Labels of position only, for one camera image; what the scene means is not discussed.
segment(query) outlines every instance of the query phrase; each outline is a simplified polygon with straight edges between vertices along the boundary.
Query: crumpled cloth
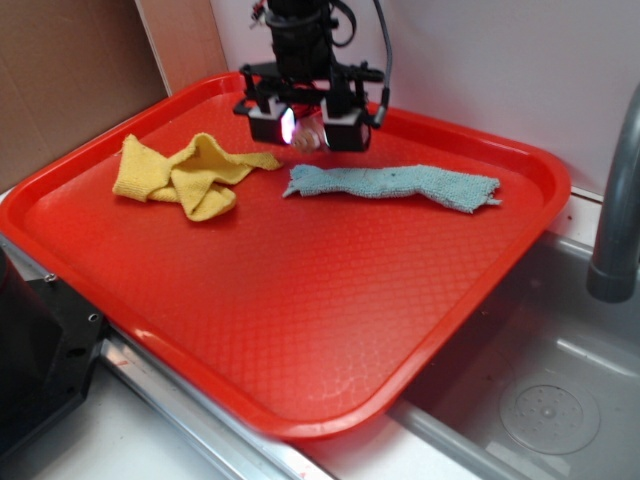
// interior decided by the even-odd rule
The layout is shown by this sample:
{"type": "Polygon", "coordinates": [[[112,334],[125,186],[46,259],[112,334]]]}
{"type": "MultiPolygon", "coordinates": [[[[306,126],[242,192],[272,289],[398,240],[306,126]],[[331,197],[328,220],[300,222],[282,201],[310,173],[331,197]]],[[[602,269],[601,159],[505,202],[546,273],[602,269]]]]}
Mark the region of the crumpled cloth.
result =
{"type": "Polygon", "coordinates": [[[169,158],[129,135],[113,193],[140,202],[177,202],[190,220],[201,222],[235,206],[236,194],[224,185],[235,185],[254,168],[281,166],[270,153],[227,153],[206,133],[169,158]]]}

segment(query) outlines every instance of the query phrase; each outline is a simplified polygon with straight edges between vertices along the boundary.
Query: sink basin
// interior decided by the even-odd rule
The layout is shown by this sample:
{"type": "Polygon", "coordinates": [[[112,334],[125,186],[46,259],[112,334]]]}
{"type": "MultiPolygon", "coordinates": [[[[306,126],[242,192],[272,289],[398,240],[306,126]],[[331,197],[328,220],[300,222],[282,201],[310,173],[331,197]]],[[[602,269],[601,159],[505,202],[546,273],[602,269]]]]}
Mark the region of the sink basin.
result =
{"type": "Polygon", "coordinates": [[[545,234],[403,394],[500,478],[640,472],[640,295],[592,299],[590,253],[545,234]]]}

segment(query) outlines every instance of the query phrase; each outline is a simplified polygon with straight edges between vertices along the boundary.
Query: blue cloth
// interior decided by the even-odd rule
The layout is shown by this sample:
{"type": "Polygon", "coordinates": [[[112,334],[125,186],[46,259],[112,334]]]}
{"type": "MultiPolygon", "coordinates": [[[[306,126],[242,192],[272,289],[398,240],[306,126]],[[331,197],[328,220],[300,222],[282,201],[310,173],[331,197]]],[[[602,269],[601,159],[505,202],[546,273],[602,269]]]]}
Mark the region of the blue cloth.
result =
{"type": "Polygon", "coordinates": [[[465,213],[481,205],[498,205],[493,192],[500,186],[495,178],[452,172],[437,167],[334,168],[323,170],[297,165],[283,197],[347,192],[366,198],[408,197],[420,193],[448,208],[465,213]]]}

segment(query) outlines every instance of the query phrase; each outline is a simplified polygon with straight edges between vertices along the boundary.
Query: gray faucet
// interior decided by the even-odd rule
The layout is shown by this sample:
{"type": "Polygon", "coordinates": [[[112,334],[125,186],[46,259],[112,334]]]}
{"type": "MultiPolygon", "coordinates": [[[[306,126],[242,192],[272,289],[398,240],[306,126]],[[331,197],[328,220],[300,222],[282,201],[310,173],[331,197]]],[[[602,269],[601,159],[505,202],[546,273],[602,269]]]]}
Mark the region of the gray faucet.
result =
{"type": "Polygon", "coordinates": [[[640,258],[640,85],[620,131],[602,204],[587,289],[616,303],[633,295],[640,258]]]}

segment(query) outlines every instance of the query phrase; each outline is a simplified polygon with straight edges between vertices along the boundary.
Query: red tray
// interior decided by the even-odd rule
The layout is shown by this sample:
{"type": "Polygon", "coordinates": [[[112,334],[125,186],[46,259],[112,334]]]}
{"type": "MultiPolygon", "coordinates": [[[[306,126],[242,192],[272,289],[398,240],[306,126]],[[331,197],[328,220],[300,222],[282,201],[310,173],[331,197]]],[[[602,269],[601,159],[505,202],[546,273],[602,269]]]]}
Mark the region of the red tray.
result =
{"type": "Polygon", "coordinates": [[[255,144],[232,106],[239,75],[200,82],[33,175],[0,230],[110,321],[248,424],[282,438],[351,428],[383,411],[564,206],[546,152],[392,109],[366,154],[255,144]],[[116,197],[129,133],[170,155],[199,132],[285,162],[196,224],[179,205],[116,197]],[[422,196],[282,198],[296,163],[428,164],[500,179],[500,206],[468,215],[422,196]]]}

